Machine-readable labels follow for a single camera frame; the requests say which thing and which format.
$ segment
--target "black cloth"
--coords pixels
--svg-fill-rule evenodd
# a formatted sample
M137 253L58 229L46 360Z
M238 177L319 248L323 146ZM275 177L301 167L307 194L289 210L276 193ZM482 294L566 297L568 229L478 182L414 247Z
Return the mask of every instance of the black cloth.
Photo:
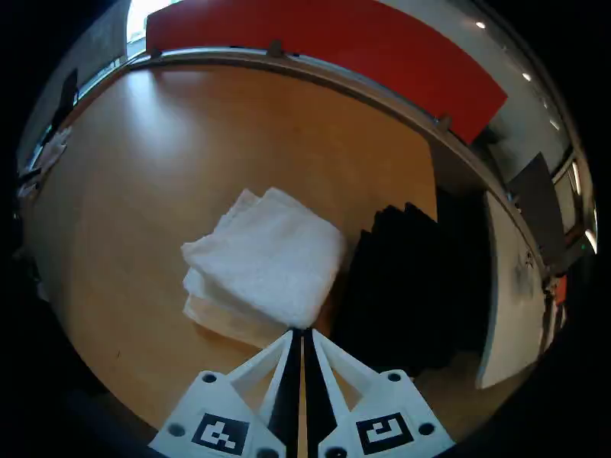
M414 205L378 211L371 232L361 233L331 339L378 372L417 376L449 364L463 297L452 251Z

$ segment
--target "white cabinet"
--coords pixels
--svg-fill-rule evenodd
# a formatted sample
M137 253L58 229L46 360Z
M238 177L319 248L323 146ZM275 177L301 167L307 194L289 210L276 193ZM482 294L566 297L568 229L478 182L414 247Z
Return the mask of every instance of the white cabinet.
M518 373L539 355L545 310L541 273L509 214L486 192L492 290L488 335L477 388L487 388Z

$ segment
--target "white wall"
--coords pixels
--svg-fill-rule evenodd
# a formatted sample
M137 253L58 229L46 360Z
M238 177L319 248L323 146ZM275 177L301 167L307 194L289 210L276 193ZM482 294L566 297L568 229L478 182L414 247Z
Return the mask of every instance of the white wall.
M27 120L17 150L19 169L34 152L60 103L64 79L75 68L79 70L79 87L112 60L125 55L125 26L130 0L119 0L111 6L74 43L53 71Z
M419 19L454 42L505 91L507 101L490 126L505 137L494 149L493 155L506 182L516 176L539 151L543 153L551 172L560 165L569 145L564 126L549 100L546 101L548 108L544 106L545 94L537 82L528 82L522 76L525 68L519 62L520 56L511 55L512 50L504 50L492 38L490 28L493 24L487 24L484 30L478 28L475 22L481 18L465 14L447 0L380 1ZM560 131L551 125L550 118L561 126Z

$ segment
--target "screw hole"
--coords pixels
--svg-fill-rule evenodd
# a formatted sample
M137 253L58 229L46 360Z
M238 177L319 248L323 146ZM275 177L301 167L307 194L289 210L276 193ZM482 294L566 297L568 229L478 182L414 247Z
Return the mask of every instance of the screw hole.
M423 436L428 436L429 434L432 434L434 430L435 430L435 426L433 426L430 423L423 423L418 428L418 432L422 434Z
M325 452L325 458L346 458L348 452L341 447L331 447Z
M216 376L214 374L206 374L202 377L202 380L206 383L216 382Z
M273 449L259 449L257 451L257 458L278 458L278 452Z
M172 434L174 437L181 437L185 435L185 428L178 423L172 423L167 427L167 432Z

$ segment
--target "red panel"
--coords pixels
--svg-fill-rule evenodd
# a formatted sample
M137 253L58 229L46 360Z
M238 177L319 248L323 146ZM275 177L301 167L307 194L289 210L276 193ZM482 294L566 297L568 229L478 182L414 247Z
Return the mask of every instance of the red panel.
M506 100L463 50L428 25L374 0L184 0L149 16L147 49L281 40L291 53L343 66L392 89L470 143Z

